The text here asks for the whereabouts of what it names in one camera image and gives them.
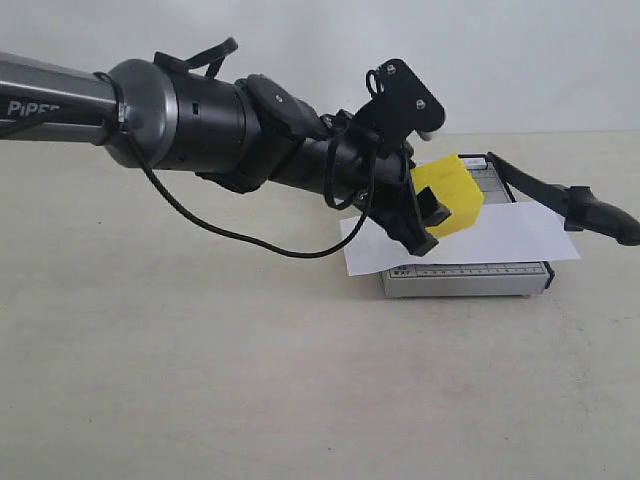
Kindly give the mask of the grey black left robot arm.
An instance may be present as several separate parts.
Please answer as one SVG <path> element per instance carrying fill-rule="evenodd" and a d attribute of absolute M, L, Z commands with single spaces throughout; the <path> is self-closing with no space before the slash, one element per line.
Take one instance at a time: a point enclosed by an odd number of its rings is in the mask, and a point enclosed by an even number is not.
<path fill-rule="evenodd" d="M 265 75 L 220 80 L 232 50 L 157 53 L 95 73 L 3 54 L 1 135 L 93 144 L 123 167 L 191 172 L 237 194 L 278 183 L 357 208 L 413 255 L 435 247 L 430 228 L 451 212 L 412 179 L 408 139 L 446 114 L 404 61 L 368 71 L 358 111 L 321 115 Z"/>

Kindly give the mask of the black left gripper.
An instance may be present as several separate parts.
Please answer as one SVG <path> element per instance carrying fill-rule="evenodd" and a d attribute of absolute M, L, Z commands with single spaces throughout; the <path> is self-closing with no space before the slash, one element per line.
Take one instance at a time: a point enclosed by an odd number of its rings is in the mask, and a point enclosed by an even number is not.
<path fill-rule="evenodd" d="M 353 205 L 363 210 L 368 201 L 369 156 L 357 152 L 351 154 L 349 160 L 349 186 L 354 190 Z M 416 194 L 415 199 L 415 192 L 409 181 L 410 168 L 413 166 L 412 160 L 403 152 L 376 159 L 373 201 L 368 216 L 410 255 L 423 257 L 439 241 L 420 225 L 417 204 L 426 228 L 441 225 L 452 213 L 436 198 L 430 187 L 424 187 Z"/>

